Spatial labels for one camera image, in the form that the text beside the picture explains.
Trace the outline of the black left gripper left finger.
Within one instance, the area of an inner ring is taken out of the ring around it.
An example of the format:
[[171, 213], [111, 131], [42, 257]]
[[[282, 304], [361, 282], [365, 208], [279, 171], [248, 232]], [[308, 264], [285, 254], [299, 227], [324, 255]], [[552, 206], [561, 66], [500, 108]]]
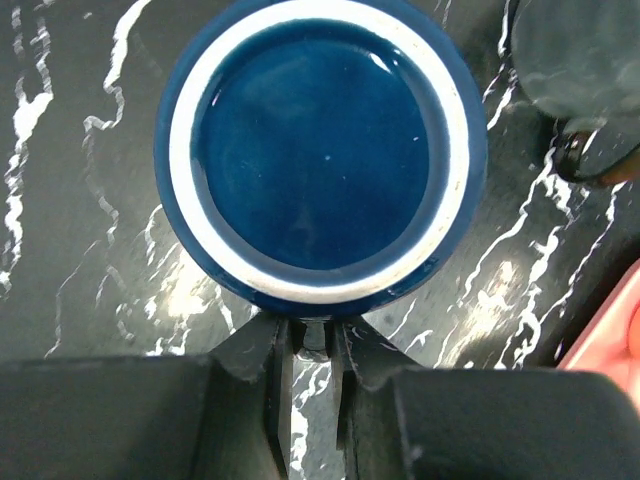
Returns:
[[257, 317], [194, 356], [1, 368], [5, 479], [284, 479], [292, 341]]

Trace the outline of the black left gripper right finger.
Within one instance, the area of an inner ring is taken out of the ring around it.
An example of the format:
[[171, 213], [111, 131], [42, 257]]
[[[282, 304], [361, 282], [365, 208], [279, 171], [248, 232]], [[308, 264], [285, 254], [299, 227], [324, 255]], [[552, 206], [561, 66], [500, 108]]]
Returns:
[[429, 369], [361, 319], [332, 324], [350, 479], [635, 479], [639, 415], [606, 377]]

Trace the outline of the dark blue ceramic mug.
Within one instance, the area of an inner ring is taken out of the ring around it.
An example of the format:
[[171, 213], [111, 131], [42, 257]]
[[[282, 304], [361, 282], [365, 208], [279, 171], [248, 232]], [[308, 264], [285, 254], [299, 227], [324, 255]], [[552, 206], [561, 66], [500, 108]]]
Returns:
[[357, 316], [421, 287], [480, 202], [478, 87], [407, 1], [237, 1], [179, 56], [157, 190], [217, 283], [291, 318]]

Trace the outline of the grey ceramic mug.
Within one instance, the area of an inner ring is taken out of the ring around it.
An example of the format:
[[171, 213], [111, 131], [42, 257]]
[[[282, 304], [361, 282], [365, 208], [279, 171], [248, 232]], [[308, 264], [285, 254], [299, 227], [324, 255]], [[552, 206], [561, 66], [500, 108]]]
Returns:
[[639, 176], [639, 149], [603, 170], [580, 164], [594, 133], [639, 115], [639, 4], [636, 1], [521, 1], [511, 26], [512, 62], [532, 105], [564, 123], [557, 174], [610, 186]]

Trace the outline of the pink plastic tray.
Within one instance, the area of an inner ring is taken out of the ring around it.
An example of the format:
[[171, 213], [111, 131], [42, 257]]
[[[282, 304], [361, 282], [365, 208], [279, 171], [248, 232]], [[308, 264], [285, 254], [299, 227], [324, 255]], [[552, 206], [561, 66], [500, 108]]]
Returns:
[[623, 275], [558, 367], [607, 376], [639, 401], [639, 262]]

